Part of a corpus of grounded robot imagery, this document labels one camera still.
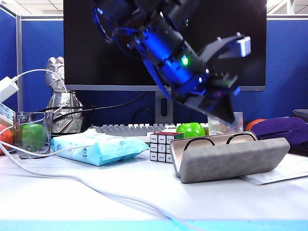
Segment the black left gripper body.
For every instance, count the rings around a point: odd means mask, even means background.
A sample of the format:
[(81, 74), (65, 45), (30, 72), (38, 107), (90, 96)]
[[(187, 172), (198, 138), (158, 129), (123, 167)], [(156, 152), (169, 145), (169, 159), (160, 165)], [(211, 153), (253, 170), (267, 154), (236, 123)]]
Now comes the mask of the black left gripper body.
[(206, 113), (207, 93), (233, 94), (239, 92), (238, 77), (229, 73), (191, 73), (179, 71), (172, 80), (173, 99), (195, 111)]

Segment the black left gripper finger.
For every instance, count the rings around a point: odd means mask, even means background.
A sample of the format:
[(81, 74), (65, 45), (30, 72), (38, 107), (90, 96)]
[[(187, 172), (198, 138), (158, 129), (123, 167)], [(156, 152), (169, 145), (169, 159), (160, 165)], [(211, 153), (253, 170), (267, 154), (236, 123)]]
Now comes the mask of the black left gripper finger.
[(217, 96), (214, 93), (207, 93), (205, 96), (207, 115), (217, 117), (228, 123), (234, 121), (233, 107), (229, 94), (223, 93)]

